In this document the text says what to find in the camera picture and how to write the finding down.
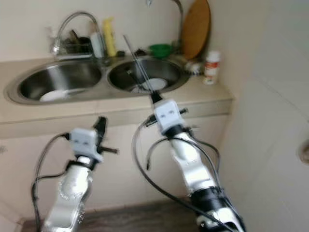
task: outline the wooden floor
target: wooden floor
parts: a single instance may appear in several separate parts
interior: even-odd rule
[[[86,214],[79,232],[198,232],[195,214],[174,202]],[[22,232],[35,232],[26,221]]]

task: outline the stainless steel sink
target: stainless steel sink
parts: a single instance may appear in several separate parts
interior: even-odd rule
[[[180,87],[189,78],[183,72],[183,64],[174,59],[140,60],[150,78],[161,78],[167,83],[163,92]],[[17,103],[42,105],[147,94],[147,91],[131,92],[137,86],[136,81],[143,79],[132,58],[113,59],[109,67],[92,60],[69,60],[49,63],[21,75],[7,86],[5,95]],[[65,92],[65,97],[42,101],[46,94],[59,91]]]

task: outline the white cabinet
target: white cabinet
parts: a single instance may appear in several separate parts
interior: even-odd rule
[[[199,127],[196,132],[199,139],[218,145],[226,119],[226,115],[191,118],[187,123]],[[146,183],[133,162],[131,141],[137,126],[124,125],[108,128],[104,145],[119,148],[120,154],[106,153],[104,162],[96,167],[93,174],[92,193],[86,203],[87,209],[124,207],[164,198]],[[34,167],[41,150],[51,137],[48,135],[7,139],[0,143],[7,149],[1,154],[0,201],[5,202],[20,217],[33,217],[30,185],[34,176]],[[143,162],[150,145],[160,137],[156,126],[143,130],[139,141],[139,156]],[[74,157],[68,143],[57,141],[47,155],[42,174],[61,172],[69,159]],[[153,153],[152,161],[149,175],[153,180],[171,193],[184,196],[186,190],[182,176],[171,158],[169,145],[166,143],[160,145]],[[56,180],[40,183],[39,207],[42,215],[46,214],[53,204],[55,191]]]

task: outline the wooden cutting board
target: wooden cutting board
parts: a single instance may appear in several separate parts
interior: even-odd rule
[[[183,24],[182,52],[186,59],[193,59],[203,49],[211,23],[207,0],[196,0]]]

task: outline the chrome faucet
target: chrome faucet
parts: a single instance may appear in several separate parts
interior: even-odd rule
[[[181,50],[181,45],[182,45],[182,31],[183,31],[183,6],[180,2],[180,0],[171,0],[175,2],[178,6],[179,13],[180,13],[180,20],[179,20],[179,29],[178,29],[178,40],[177,40],[177,45],[176,45],[176,52],[179,53]],[[148,6],[151,5],[153,0],[146,0],[146,4]]]
[[[63,23],[61,24],[60,28],[59,28],[59,31],[57,33],[57,37],[55,39],[55,42],[54,42],[54,46],[52,48],[52,53],[54,54],[55,58],[56,59],[70,59],[70,58],[86,58],[86,57],[89,57],[89,55],[71,55],[71,56],[65,56],[65,58],[62,58],[59,56],[59,53],[60,53],[60,45],[61,45],[61,35],[62,35],[62,32],[64,30],[64,28],[66,27],[66,25],[72,20],[74,19],[75,17],[79,16],[79,15],[85,15],[85,16],[88,16],[92,21],[93,21],[93,24],[94,24],[94,27],[95,27],[95,30],[97,32],[97,34],[99,35],[99,40],[100,40],[100,46],[101,46],[101,50],[102,50],[102,53],[103,53],[103,58],[107,58],[107,52],[106,52],[106,49],[105,49],[105,44],[104,44],[104,40],[103,40],[103,37],[100,33],[100,29],[99,29],[99,26],[98,26],[98,22],[96,20],[96,18],[86,12],[86,11],[77,11],[77,12],[74,12],[72,14],[70,14],[64,21]]]

